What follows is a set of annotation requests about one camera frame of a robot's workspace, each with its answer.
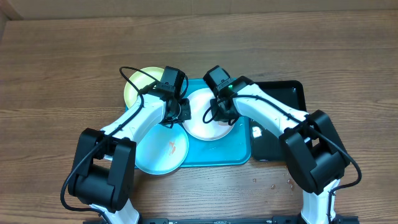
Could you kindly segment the white plate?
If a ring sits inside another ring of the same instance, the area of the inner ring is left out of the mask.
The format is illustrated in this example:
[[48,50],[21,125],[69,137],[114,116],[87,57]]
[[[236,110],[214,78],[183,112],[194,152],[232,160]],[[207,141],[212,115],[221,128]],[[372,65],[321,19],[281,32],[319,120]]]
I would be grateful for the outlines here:
[[210,107],[210,100],[215,99],[209,88],[195,90],[188,96],[190,101],[191,119],[183,122],[185,130],[193,137],[203,141],[214,141],[225,137],[234,126],[221,121],[205,124],[203,115]]

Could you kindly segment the light blue plate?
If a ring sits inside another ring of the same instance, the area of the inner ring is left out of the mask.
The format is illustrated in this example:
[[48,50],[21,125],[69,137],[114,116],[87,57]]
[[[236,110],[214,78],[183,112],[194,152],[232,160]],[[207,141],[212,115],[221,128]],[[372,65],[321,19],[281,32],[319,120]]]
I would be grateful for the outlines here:
[[137,145],[135,165],[147,174],[168,174],[182,165],[188,148],[188,136],[180,125],[157,124]]

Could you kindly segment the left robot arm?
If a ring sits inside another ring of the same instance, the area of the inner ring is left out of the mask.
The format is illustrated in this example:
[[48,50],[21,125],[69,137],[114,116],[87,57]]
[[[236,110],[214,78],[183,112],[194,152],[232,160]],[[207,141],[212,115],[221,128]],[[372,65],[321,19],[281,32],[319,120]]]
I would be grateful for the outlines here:
[[190,119],[187,98],[177,100],[150,94],[120,118],[101,130],[85,129],[79,137],[70,174],[61,189],[86,204],[85,212],[96,212],[103,223],[140,223],[130,201],[134,182],[136,147],[156,124],[181,123]]

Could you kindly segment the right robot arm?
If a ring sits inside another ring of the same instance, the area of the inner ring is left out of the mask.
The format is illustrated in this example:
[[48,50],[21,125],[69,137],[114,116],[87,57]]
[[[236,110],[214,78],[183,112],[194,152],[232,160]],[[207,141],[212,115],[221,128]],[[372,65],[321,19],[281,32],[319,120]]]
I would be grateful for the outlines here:
[[289,173],[303,190],[302,220],[333,222],[333,191],[350,159],[329,116],[291,108],[246,77],[206,78],[205,83],[215,96],[209,109],[215,121],[245,116],[279,139]]

